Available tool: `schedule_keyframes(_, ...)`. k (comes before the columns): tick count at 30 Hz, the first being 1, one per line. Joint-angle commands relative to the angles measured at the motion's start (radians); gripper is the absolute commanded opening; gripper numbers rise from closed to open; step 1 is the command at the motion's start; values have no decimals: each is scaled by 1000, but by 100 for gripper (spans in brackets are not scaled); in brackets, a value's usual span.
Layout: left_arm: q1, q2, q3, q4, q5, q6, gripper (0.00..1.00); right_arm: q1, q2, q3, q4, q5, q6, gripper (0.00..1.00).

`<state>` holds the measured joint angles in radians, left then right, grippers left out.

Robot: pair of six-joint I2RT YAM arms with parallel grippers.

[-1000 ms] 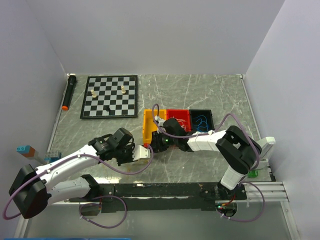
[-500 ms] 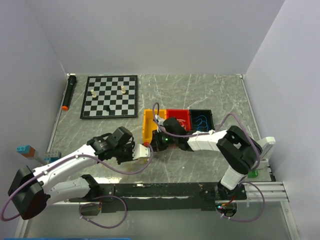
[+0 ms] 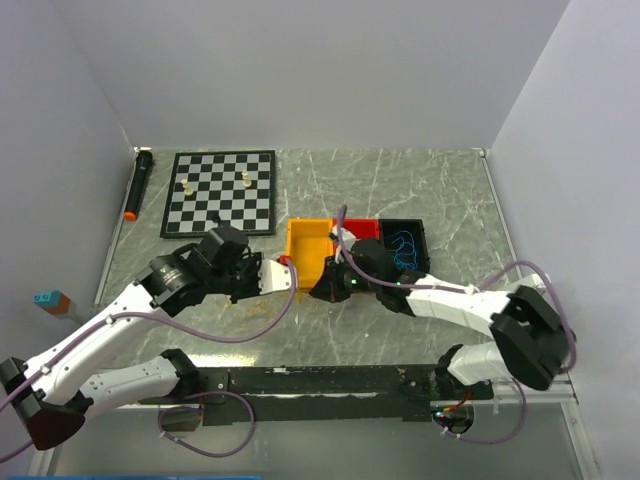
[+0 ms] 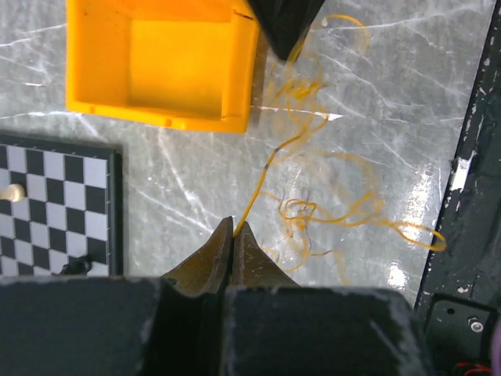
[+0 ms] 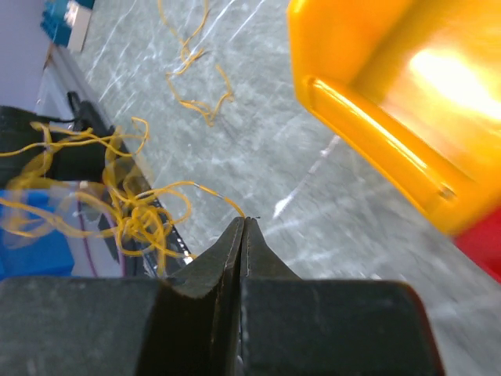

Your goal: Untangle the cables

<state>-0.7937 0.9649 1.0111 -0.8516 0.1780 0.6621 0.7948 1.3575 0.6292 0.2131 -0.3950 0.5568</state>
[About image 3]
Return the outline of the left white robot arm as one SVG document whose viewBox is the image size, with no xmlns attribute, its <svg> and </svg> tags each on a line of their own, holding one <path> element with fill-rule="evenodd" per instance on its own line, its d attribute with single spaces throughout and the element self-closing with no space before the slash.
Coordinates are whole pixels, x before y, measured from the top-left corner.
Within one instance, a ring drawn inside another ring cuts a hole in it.
<svg viewBox="0 0 640 480">
<path fill-rule="evenodd" d="M 144 365 L 98 371 L 136 336 L 169 323 L 208 295 L 232 301 L 259 295 L 262 259 L 244 233 L 214 228 L 200 243 L 151 260 L 114 301 L 65 340 L 28 360 L 4 361 L 5 402 L 13 406 L 32 445 L 40 451 L 56 447 L 90 416 L 122 404 L 192 398 L 200 386 L 199 372 L 179 349 Z"/>
</svg>

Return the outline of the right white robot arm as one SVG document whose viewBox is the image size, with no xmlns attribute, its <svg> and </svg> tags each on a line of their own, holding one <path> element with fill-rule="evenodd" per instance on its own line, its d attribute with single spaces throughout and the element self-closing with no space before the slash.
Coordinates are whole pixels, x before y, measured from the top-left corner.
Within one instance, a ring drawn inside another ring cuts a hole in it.
<svg viewBox="0 0 640 480">
<path fill-rule="evenodd" d="M 504 378 L 544 391 L 575 351 L 573 332 L 536 288 L 481 290 L 402 269 L 371 238 L 327 257 L 310 290 L 312 297 L 330 303 L 356 292 L 373 294 L 391 312 L 444 320 L 487 336 L 483 344 L 454 346 L 441 359 L 436 385 L 448 398 L 462 396 L 476 383 Z"/>
</svg>

